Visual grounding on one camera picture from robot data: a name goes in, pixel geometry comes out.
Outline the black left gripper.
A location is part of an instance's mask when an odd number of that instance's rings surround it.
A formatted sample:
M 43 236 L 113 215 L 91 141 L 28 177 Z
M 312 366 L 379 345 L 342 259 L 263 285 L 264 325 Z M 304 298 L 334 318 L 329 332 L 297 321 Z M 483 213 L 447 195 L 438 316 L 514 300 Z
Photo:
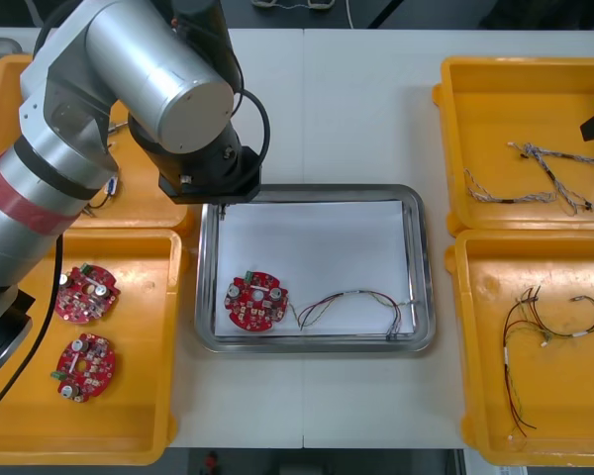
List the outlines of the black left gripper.
M 158 154 L 158 186 L 180 205 L 247 203 L 260 190 L 262 163 L 262 155 L 240 145 Z

